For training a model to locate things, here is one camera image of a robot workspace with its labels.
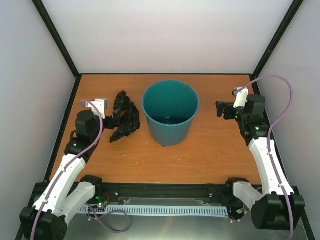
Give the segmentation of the black plastic trash bag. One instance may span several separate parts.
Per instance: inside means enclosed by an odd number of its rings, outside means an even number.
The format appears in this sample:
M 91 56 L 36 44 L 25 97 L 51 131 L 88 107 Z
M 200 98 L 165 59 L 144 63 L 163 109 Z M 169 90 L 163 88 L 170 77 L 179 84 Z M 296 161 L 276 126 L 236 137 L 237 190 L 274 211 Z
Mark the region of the black plastic trash bag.
M 129 137 L 140 129 L 139 110 L 124 90 L 119 92 L 114 100 L 112 117 L 117 121 L 117 127 L 109 139 L 110 143 Z

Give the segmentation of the teal plastic trash bin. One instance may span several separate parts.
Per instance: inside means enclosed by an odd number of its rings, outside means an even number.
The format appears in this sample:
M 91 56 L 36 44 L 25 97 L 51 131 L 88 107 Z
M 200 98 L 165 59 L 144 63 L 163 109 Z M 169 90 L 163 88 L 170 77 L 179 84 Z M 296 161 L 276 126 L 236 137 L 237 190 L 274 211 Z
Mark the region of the teal plastic trash bin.
M 188 136 L 200 108 L 197 92 L 172 79 L 148 87 L 141 103 L 149 132 L 162 147 L 178 145 Z

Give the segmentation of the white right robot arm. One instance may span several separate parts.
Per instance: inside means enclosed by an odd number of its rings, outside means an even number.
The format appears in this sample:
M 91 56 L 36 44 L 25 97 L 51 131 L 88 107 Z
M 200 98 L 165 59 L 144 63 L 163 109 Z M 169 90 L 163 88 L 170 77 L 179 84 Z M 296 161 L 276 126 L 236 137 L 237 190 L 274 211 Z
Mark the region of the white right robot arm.
M 265 97 L 238 93 L 234 102 L 217 101 L 217 116 L 235 120 L 255 160 L 262 191 L 245 178 L 229 178 L 232 195 L 251 211 L 253 225 L 259 230 L 294 230 L 305 208 L 304 198 L 295 194 L 280 165 L 275 142 L 268 138 L 270 126 L 264 118 Z

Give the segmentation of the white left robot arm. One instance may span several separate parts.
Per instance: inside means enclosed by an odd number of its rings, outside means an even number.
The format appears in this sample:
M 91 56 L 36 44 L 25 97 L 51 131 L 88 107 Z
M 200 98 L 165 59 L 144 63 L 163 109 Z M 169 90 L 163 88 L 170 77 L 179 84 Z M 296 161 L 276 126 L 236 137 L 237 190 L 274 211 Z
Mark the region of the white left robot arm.
M 89 201 L 103 198 L 100 177 L 85 175 L 75 190 L 71 190 L 98 146 L 104 129 L 114 129 L 112 116 L 99 117 L 93 109 L 77 114 L 75 130 L 70 135 L 60 167 L 44 193 L 20 213 L 20 222 L 27 240 L 62 240 L 68 225 Z

